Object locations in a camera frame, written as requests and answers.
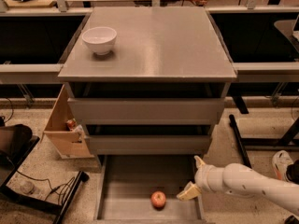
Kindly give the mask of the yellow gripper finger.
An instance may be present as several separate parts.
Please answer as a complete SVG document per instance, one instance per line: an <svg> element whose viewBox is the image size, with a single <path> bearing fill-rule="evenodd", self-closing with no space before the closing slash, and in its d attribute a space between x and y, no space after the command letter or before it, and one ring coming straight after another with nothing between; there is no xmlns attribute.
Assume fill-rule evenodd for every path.
<svg viewBox="0 0 299 224"><path fill-rule="evenodd" d="M206 163L197 155L194 156L195 166L197 169L202 168Z"/></svg>
<svg viewBox="0 0 299 224"><path fill-rule="evenodd" d="M196 198L202 193L201 189L194 184L193 182L189 182L185 188L177 195L177 198L180 201L188 201L190 199Z"/></svg>

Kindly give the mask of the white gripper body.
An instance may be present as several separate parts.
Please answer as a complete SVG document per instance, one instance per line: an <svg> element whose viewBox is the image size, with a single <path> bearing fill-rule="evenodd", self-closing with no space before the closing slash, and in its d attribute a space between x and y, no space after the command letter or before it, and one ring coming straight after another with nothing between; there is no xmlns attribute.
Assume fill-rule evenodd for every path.
<svg viewBox="0 0 299 224"><path fill-rule="evenodd" d="M213 165L202 165L197 169L194 177L195 184L204 191L216 192L224 191L223 168Z"/></svg>

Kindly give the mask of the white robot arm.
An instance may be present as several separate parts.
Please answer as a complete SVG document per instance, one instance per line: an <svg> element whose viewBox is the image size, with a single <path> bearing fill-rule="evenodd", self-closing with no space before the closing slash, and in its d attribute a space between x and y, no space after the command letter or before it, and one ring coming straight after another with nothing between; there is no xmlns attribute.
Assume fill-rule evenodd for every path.
<svg viewBox="0 0 299 224"><path fill-rule="evenodd" d="M251 168L231 163L225 167L206 164L195 156L197 171L194 181L189 182L177 195L181 201L199 196L202 191L223 192L238 197L263 196L266 200L299 215L299 186L294 183L261 175Z"/></svg>

